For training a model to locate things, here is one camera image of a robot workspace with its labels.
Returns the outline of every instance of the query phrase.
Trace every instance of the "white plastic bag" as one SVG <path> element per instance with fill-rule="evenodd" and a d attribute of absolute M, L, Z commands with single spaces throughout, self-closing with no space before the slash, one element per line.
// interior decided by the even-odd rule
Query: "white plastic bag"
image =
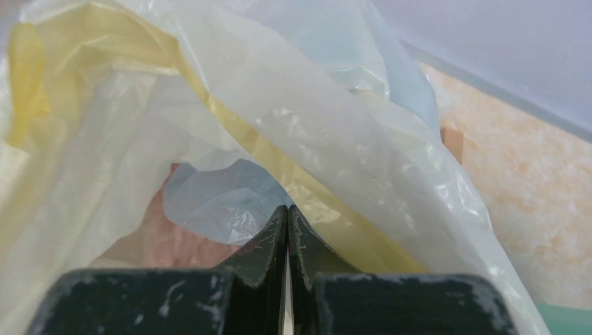
<path fill-rule="evenodd" d="M 0 334 L 22 333 L 60 274 L 137 230 L 171 163 L 238 158 L 361 270 L 481 275 L 521 334 L 548 334 L 437 134 L 374 90 L 343 89 L 281 34 L 205 0 L 40 0 L 20 21 L 10 89 L 0 71 L 0 105 L 14 109 L 0 147 Z"/>
<path fill-rule="evenodd" d="M 415 113 L 439 133 L 434 90 L 371 1 L 218 0 L 282 35 L 330 77 Z"/>

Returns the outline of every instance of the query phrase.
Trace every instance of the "crumpled plastic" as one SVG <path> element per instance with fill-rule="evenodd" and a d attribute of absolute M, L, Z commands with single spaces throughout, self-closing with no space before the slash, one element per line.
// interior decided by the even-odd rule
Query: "crumpled plastic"
<path fill-rule="evenodd" d="M 20 22 L 0 70 L 0 334 L 138 230 L 172 164 L 239 158 L 359 269 L 481 275 L 521 334 L 548 334 L 437 133 L 278 31 L 205 0 L 36 1 Z"/>
<path fill-rule="evenodd" d="M 283 204 L 292 200 L 281 185 L 244 159 L 205 172 L 180 165 L 164 188 L 163 208 L 172 222 L 224 244 L 251 240 Z"/>

